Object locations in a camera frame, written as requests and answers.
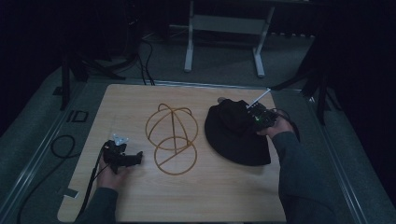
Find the hand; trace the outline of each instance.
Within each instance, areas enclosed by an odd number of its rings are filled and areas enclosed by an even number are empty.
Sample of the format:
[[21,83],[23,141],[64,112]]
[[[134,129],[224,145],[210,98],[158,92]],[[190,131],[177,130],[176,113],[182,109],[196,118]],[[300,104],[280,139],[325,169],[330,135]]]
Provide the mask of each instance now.
[[[284,115],[284,113],[282,113],[281,111],[276,111],[276,113]],[[291,126],[291,124],[287,120],[285,120],[281,116],[278,116],[276,118],[276,122],[275,122],[274,126],[263,129],[259,132],[256,132],[256,134],[268,135],[272,139],[278,133],[283,133],[283,132],[294,133],[294,130],[293,130],[293,127]]]
[[127,175],[132,170],[132,167],[127,167],[119,171],[116,175],[110,169],[110,166],[106,166],[105,161],[103,160],[103,155],[99,161],[99,170],[102,171],[99,176],[97,176],[96,185],[97,188],[107,188],[118,190],[122,182],[126,179]]

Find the dark sleeve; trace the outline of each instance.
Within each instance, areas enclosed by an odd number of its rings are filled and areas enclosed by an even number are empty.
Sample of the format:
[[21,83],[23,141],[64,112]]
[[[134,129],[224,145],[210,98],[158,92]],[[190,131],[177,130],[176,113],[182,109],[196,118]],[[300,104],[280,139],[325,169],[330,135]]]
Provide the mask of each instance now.
[[75,224],[113,224],[116,223],[116,205],[119,194],[114,189],[99,188],[95,191],[84,213]]
[[279,199],[288,223],[337,223],[330,190],[294,133],[273,137],[279,156]]

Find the person's left hand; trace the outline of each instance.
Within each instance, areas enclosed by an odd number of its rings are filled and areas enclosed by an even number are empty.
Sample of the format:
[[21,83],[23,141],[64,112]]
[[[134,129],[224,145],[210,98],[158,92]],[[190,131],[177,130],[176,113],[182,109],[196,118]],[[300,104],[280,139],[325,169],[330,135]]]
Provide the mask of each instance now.
[[99,161],[99,171],[101,170],[103,171],[99,174],[99,176],[97,176],[97,180],[96,180],[97,188],[108,188],[108,189],[118,190],[122,182],[126,179],[127,175],[131,172],[132,166],[126,167],[125,169],[122,170],[119,169],[119,173],[114,174],[110,166],[106,167],[106,163],[103,160],[103,155],[102,155]]

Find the controller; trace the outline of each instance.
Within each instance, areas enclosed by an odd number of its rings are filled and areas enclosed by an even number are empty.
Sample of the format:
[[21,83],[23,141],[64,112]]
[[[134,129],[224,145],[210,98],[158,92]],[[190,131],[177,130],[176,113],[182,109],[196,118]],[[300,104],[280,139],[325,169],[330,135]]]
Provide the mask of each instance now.
[[249,107],[247,112],[253,117],[252,128],[254,132],[274,126],[276,118],[279,116],[274,110],[269,110],[260,103],[255,103]]
[[114,174],[117,174],[120,166],[133,166],[140,164],[143,158],[143,152],[139,152],[136,155],[127,156],[125,155],[126,144],[117,146],[112,140],[108,140],[102,146],[103,159],[105,163],[109,164]]

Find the white stick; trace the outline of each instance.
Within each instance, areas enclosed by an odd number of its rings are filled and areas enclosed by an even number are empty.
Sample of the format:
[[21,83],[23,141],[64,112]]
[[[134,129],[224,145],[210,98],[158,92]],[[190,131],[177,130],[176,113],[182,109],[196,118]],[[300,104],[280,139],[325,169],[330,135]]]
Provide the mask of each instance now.
[[247,106],[247,108],[250,108],[251,106],[253,106],[254,104],[256,104],[256,102],[258,102],[265,94],[267,94],[268,92],[270,92],[271,89],[267,88],[267,91],[265,91],[261,96],[259,96],[259,98],[257,98],[256,100],[253,101],[253,103],[251,103],[250,105]]

